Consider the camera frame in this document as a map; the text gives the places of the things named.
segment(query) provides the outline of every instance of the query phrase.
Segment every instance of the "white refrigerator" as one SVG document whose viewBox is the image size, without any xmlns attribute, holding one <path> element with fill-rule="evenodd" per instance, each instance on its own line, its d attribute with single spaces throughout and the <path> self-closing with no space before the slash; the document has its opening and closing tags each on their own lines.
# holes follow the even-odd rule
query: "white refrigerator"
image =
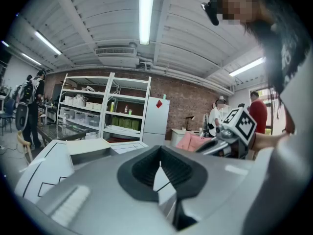
<svg viewBox="0 0 313 235">
<path fill-rule="evenodd" d="M 164 145 L 169 108 L 170 100 L 149 97 L 142 138 L 146 145 Z"/>
</svg>

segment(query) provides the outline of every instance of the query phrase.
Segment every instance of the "blue chair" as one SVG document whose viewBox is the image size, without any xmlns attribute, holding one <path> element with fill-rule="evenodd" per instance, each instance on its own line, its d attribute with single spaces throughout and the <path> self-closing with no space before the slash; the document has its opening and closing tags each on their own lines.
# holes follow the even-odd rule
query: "blue chair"
<svg viewBox="0 0 313 235">
<path fill-rule="evenodd" d="M 6 129 L 6 120 L 7 119 L 10 120 L 10 129 L 11 129 L 11 133 L 12 133 L 11 119 L 14 118 L 13 117 L 14 104 L 15 104 L 15 100 L 9 99 L 4 105 L 5 113 L 0 114 L 0 119 L 2 119 L 2 136 L 3 136 L 3 128 L 5 127 L 5 129 Z"/>
</svg>

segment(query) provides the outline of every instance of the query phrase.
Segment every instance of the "white ceiling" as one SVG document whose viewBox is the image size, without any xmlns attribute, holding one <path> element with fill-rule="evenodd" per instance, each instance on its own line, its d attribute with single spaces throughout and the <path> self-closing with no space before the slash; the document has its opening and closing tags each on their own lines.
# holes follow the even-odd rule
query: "white ceiling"
<svg viewBox="0 0 313 235">
<path fill-rule="evenodd" d="M 232 85 L 257 76 L 251 69 L 254 72 L 235 80 L 229 72 L 261 57 L 262 52 L 242 26 L 212 25 L 201 8 L 205 1 L 154 0 L 150 44 L 143 46 L 139 44 L 139 0 L 30 0 L 13 22 L 6 42 L 15 54 L 26 53 L 50 71 L 103 66 L 95 48 L 135 42 L 142 57 L 168 69 L 155 73 L 180 79 L 190 74 L 192 78 L 186 80 L 232 94 Z M 34 35 L 35 30 L 63 54 L 55 56 Z"/>
</svg>

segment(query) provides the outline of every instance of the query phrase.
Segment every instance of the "ceiling light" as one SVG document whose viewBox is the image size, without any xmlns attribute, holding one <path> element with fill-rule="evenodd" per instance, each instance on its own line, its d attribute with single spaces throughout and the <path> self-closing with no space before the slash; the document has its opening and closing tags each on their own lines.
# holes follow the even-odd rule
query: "ceiling light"
<svg viewBox="0 0 313 235">
<path fill-rule="evenodd" d="M 36 60 L 32 59 L 31 57 L 27 56 L 26 54 L 22 53 L 22 55 L 26 58 L 28 58 L 29 60 L 33 61 L 34 63 L 41 65 L 41 63 L 38 63 Z"/>
<path fill-rule="evenodd" d="M 139 0 L 139 40 L 141 45 L 148 45 L 153 0 Z"/>
<path fill-rule="evenodd" d="M 9 47 L 9 45 L 5 41 L 1 41 L 5 46 Z"/>
<path fill-rule="evenodd" d="M 43 41 L 47 46 L 49 46 L 55 53 L 57 53 L 58 55 L 61 55 L 62 53 L 56 48 L 54 47 L 46 38 L 44 38 L 39 32 L 35 32 L 35 35 L 41 40 Z"/>
<path fill-rule="evenodd" d="M 264 63 L 264 62 L 265 62 L 265 58 L 261 57 L 261 58 L 255 60 L 255 61 L 253 61 L 252 63 L 247 64 L 246 66 L 243 66 L 240 69 L 233 71 L 229 75 L 236 76 L 236 75 L 238 75 L 238 74 L 240 74 L 240 73 L 242 73 L 244 71 L 247 71 L 248 69 L 251 69 L 251 68 L 253 68 L 253 67 L 255 67 L 255 66 L 257 66 L 257 65 L 259 65 L 261 63 Z"/>
</svg>

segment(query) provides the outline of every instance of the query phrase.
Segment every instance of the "red shirt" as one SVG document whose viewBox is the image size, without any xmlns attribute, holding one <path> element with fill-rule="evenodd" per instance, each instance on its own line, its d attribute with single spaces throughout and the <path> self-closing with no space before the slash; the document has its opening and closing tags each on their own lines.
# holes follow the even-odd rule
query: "red shirt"
<svg viewBox="0 0 313 235">
<path fill-rule="evenodd" d="M 257 123 L 255 132 L 265 134 L 266 121 L 268 119 L 268 110 L 265 103 L 259 99 L 251 103 L 250 115 Z"/>
</svg>

